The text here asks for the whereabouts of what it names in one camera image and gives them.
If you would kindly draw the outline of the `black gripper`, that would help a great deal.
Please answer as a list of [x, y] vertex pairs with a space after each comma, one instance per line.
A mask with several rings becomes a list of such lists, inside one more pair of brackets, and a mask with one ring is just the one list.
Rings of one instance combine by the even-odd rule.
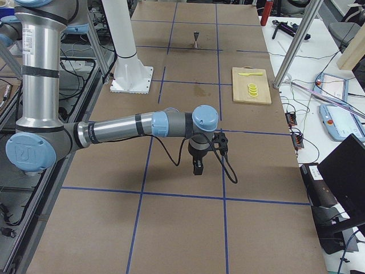
[[206, 156], [206, 152], [193, 153], [191, 156], [194, 175], [202, 175], [204, 170], [203, 158]]

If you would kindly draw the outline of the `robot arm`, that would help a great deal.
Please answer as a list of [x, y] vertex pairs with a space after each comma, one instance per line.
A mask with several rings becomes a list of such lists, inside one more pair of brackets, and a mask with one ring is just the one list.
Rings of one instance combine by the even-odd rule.
[[22, 24], [23, 113], [5, 147], [13, 165], [40, 172], [91, 144], [142, 136], [183, 137], [189, 142], [194, 174], [202, 174], [202, 159], [214, 149], [215, 108], [169, 108], [101, 122], [63, 123], [58, 117], [61, 34], [69, 26], [87, 30], [87, 2], [16, 1], [15, 16]]

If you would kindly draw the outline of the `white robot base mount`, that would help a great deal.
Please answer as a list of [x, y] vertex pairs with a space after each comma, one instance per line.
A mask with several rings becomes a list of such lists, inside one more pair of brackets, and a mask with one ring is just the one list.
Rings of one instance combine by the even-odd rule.
[[111, 91], [149, 93], [153, 67], [143, 65], [137, 55], [127, 1], [106, 0], [102, 4], [117, 56]]

